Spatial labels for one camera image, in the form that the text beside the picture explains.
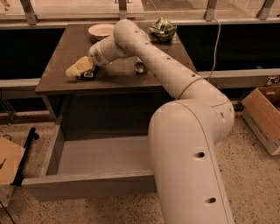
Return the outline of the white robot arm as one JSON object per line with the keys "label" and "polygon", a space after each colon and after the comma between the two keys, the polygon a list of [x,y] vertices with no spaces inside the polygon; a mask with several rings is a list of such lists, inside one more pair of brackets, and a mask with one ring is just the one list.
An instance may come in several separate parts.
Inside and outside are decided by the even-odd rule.
{"label": "white robot arm", "polygon": [[153,45],[123,19],[66,70],[73,77],[94,66],[137,56],[172,100],[153,114],[148,144],[164,224],[234,224],[214,146],[233,128],[231,101],[216,87]]}

